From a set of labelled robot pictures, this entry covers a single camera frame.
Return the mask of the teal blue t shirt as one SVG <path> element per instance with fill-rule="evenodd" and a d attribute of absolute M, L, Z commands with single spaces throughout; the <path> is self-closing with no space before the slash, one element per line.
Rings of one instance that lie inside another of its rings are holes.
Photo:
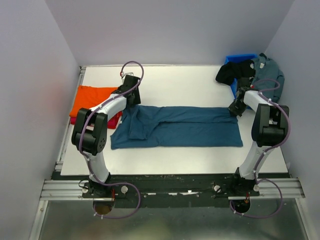
<path fill-rule="evenodd" d="M 225 107 L 145 106 L 125 109 L 111 149 L 242 147 L 238 120 Z"/>

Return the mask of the pink t shirt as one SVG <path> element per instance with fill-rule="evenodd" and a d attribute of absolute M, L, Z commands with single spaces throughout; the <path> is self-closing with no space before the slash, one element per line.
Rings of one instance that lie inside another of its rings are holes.
<path fill-rule="evenodd" d="M 120 120 L 120 117 L 123 115 L 123 112 L 120 111 L 118 112 L 115 116 L 113 116 L 107 123 L 107 128 L 108 129 L 116 129 L 118 122 Z M 70 113 L 70 124 L 75 125 L 76 123 L 76 114 L 75 113 Z"/>

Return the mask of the grey blue t shirt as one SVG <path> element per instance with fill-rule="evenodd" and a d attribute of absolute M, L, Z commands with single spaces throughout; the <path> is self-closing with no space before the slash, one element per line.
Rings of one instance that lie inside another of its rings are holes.
<path fill-rule="evenodd" d="M 278 103 L 285 83 L 285 77 L 278 64 L 260 53 L 258 57 L 253 58 L 253 69 L 255 76 L 252 85 L 255 89 L 262 91 L 262 94 L 273 102 Z"/>

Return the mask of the black t shirt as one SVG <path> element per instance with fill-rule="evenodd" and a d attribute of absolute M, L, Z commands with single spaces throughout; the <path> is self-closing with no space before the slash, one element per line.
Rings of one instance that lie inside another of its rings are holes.
<path fill-rule="evenodd" d="M 232 62 L 224 64 L 218 71 L 215 80 L 218 83 L 230 86 L 235 79 L 253 78 L 256 74 L 254 61 L 247 59 L 241 62 Z"/>

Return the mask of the orange t shirt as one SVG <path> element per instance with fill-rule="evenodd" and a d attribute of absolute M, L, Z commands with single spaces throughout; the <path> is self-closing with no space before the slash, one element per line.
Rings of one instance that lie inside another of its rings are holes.
<path fill-rule="evenodd" d="M 117 87 L 92 87 L 80 85 L 69 116 L 75 118 L 81 108 L 90 109 L 107 100 Z"/>

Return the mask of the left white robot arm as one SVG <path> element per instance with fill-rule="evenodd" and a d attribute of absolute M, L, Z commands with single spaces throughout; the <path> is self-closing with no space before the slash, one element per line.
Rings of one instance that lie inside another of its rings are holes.
<path fill-rule="evenodd" d="M 140 83 L 141 78 L 127 74 L 122 85 L 107 100 L 90 109 L 81 108 L 77 113 L 71 143 L 83 155 L 89 179 L 95 182 L 93 191 L 101 198 L 107 197 L 111 191 L 111 185 L 106 182 L 110 172 L 103 156 L 108 122 L 119 112 L 141 103 Z"/>

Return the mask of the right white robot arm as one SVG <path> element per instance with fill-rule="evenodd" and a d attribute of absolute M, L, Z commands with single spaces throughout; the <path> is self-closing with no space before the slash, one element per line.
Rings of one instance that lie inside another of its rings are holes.
<path fill-rule="evenodd" d="M 237 81 L 235 99 L 228 107 L 229 113 L 235 117 L 241 117 L 247 108 L 255 112 L 251 128 L 252 145 L 235 172 L 238 179 L 230 183 L 230 191 L 236 196 L 247 192 L 246 181 L 258 184 L 259 171 L 270 152 L 282 146 L 291 133 L 289 108 L 264 95 L 264 92 L 278 90 L 281 84 L 274 79 L 261 79 L 260 82 L 273 82 L 275 87 L 259 90 L 249 78 L 241 78 Z"/>

